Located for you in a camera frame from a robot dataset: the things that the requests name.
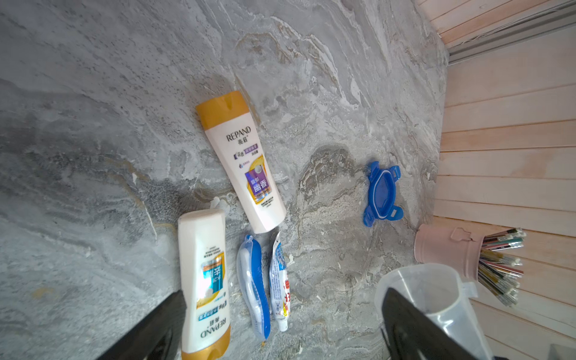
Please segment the blue container lid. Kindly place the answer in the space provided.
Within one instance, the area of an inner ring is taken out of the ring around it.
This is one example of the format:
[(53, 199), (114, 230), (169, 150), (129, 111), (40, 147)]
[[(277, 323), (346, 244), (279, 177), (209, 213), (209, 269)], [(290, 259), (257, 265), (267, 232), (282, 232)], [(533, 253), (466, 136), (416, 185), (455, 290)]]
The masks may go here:
[(372, 227), (376, 220), (401, 220), (404, 217), (404, 211), (395, 205), (396, 182), (401, 178), (400, 167), (391, 166), (383, 169), (378, 161), (374, 161), (369, 166), (367, 178), (369, 181), (368, 204), (363, 215), (364, 225)]

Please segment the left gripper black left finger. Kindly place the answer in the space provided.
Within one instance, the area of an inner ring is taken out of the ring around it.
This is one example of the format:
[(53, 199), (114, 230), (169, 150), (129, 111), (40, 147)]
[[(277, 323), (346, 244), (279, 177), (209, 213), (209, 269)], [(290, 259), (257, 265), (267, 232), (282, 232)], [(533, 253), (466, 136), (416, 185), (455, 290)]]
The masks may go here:
[(169, 295), (100, 359), (174, 359), (182, 339), (187, 305), (179, 290)]

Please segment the small white toothpaste tube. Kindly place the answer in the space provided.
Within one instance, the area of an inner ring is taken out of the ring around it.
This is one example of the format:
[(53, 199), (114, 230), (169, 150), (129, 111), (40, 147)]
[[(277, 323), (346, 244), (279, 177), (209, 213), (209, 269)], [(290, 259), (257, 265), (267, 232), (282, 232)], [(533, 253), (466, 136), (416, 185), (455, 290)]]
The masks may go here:
[(272, 231), (271, 260), (269, 265), (271, 315), (276, 321), (279, 330), (286, 332), (289, 328), (288, 319), (291, 314), (291, 293), (287, 264), (284, 259), (279, 235), (279, 229)]

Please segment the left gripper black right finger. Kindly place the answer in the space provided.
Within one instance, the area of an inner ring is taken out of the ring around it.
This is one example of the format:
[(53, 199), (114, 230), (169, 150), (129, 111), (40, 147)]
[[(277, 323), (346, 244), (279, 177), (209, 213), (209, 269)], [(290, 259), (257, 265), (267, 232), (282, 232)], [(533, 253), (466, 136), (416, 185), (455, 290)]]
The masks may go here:
[(474, 358), (396, 289), (387, 289), (381, 310), (391, 359)]

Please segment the white orange conditioner tube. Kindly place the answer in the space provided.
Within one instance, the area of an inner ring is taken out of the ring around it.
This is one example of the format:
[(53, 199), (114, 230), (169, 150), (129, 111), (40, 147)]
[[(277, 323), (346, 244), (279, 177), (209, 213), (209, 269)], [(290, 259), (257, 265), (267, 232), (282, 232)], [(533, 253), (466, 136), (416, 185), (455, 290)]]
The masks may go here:
[(225, 213), (192, 211), (178, 219), (181, 289), (187, 306), (183, 359), (219, 359), (230, 344)]

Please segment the orange cap shampoo tube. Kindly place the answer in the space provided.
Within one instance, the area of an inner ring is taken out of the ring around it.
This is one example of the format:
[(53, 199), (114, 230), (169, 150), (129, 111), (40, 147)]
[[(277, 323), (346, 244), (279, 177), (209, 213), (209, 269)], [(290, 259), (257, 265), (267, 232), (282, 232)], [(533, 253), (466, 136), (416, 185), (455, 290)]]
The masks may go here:
[(268, 233), (279, 226), (287, 210), (242, 93), (207, 100), (196, 106), (196, 112), (253, 231)]

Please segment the blue packaged toothbrush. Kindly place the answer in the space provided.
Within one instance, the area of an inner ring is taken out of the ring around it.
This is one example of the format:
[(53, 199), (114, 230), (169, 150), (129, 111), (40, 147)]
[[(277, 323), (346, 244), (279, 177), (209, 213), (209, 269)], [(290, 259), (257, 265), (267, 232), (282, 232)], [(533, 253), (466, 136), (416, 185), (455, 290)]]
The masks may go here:
[(256, 338), (264, 342), (271, 332), (269, 300), (263, 283), (262, 248), (252, 236), (246, 235), (236, 256), (238, 285), (250, 312)]

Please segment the clear plastic container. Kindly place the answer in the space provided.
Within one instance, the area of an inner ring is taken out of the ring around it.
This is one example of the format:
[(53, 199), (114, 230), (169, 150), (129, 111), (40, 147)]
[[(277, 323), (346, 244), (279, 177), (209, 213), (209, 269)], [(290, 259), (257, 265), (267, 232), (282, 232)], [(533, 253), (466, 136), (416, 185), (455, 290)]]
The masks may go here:
[(470, 303), (478, 295), (473, 282), (463, 282), (451, 267), (438, 263), (410, 265), (385, 274), (376, 286), (374, 304), (383, 317), (386, 291), (397, 290), (453, 341), (477, 359), (494, 354)]

